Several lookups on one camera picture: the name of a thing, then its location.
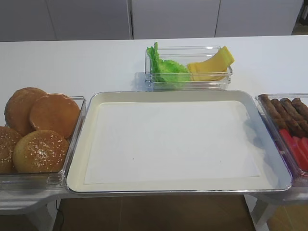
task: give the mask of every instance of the cheese slice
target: cheese slice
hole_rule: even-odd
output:
[[[220,80],[224,76],[213,76],[210,73],[213,72],[225,72],[227,68],[234,62],[234,58],[228,48],[224,46],[210,59],[203,62],[195,62],[187,65],[188,70],[191,73],[209,73],[191,75],[191,81],[209,81]]]

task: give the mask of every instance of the sesame seed bun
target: sesame seed bun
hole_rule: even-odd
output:
[[[13,163],[18,172],[58,172],[61,170],[68,142],[55,131],[40,130],[24,136],[15,146]]]
[[[32,106],[29,120],[35,130],[53,130],[69,138],[75,128],[80,109],[71,98],[62,94],[48,94]]]
[[[21,135],[7,127],[0,127],[0,173],[14,172],[12,154]]]
[[[17,90],[5,106],[5,121],[22,136],[34,131],[29,122],[29,112],[34,102],[47,93],[38,88]]]

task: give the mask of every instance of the plastic tray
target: plastic tray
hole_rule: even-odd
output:
[[[289,98],[290,100],[294,98],[300,98],[301,101],[308,105],[308,94],[304,93],[298,93],[298,94],[267,94],[269,99],[278,99],[281,98]],[[289,167],[292,175],[293,175],[293,186],[294,187],[307,187],[308,186],[308,172],[305,172],[300,169],[297,162],[295,161],[293,154],[288,149],[286,143],[284,142],[283,138],[281,137],[278,128],[272,121],[271,117],[269,116],[268,112],[265,110],[265,108],[262,105],[262,102],[259,100],[258,97],[256,97],[256,100],[258,102],[258,109],[259,112],[265,122],[265,124],[268,127],[268,130],[270,131],[278,150],[280,151],[280,154],[286,161],[287,166]]]
[[[77,139],[86,115],[86,100],[82,96],[71,97],[80,107],[80,115],[70,139],[66,158],[62,169],[53,173],[16,173],[1,174],[0,189],[24,189],[24,188],[56,188],[63,187],[67,176],[71,160],[74,155]]]
[[[67,176],[76,193],[277,192],[292,177],[242,91],[106,92]]]
[[[174,60],[186,66],[192,62],[202,62],[211,58],[218,52],[220,46],[196,46],[196,47],[159,47],[159,57],[163,60]],[[145,77],[146,85],[149,91],[166,91],[166,90],[226,90],[231,82],[230,76],[233,74],[231,67],[227,72],[215,73],[194,73],[203,77],[220,77],[220,80],[213,81],[189,81],[189,82],[158,82],[158,76],[165,77],[190,77],[191,73],[181,74],[153,74],[151,59],[146,52],[145,55]]]

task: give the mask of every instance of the clear plastic container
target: clear plastic container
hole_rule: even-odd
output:
[[[81,126],[86,116],[86,100],[82,96],[71,97],[80,108],[80,115],[76,123],[66,158],[62,169],[53,173],[16,173],[0,174],[0,190],[6,189],[45,189],[65,186],[65,178],[69,170]]]
[[[218,52],[220,46],[196,46],[196,47],[159,47],[159,57],[163,60],[174,60],[184,66],[192,62],[202,62],[211,58]],[[212,81],[188,81],[188,82],[159,82],[158,76],[163,77],[187,77],[192,73],[180,74],[154,74],[152,73],[151,59],[147,52],[145,53],[145,77],[146,85],[149,91],[167,91],[167,90],[226,90],[231,82],[230,76],[233,74],[229,66],[226,72],[213,73],[193,73],[194,76],[215,77],[219,80]]]
[[[281,98],[289,98],[293,100],[294,98],[300,98],[301,101],[308,106],[308,94],[267,94],[270,100]],[[258,110],[260,115],[268,127],[272,138],[274,139],[280,154],[284,158],[287,166],[289,167],[292,175],[293,175],[293,186],[294,187],[307,187],[308,186],[308,172],[303,171],[295,161],[293,154],[287,147],[284,139],[279,133],[278,127],[274,124],[273,120],[271,119],[270,115],[268,114],[267,110],[263,106],[262,102],[260,101],[259,97],[256,97],[258,102]]]

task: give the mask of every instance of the cabinet door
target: cabinet door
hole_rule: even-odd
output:
[[[214,37],[219,0],[132,0],[135,39]]]
[[[130,39],[127,0],[47,0],[59,40]]]
[[[55,40],[45,0],[0,0],[0,41]]]
[[[290,35],[303,0],[221,0],[216,37]]]

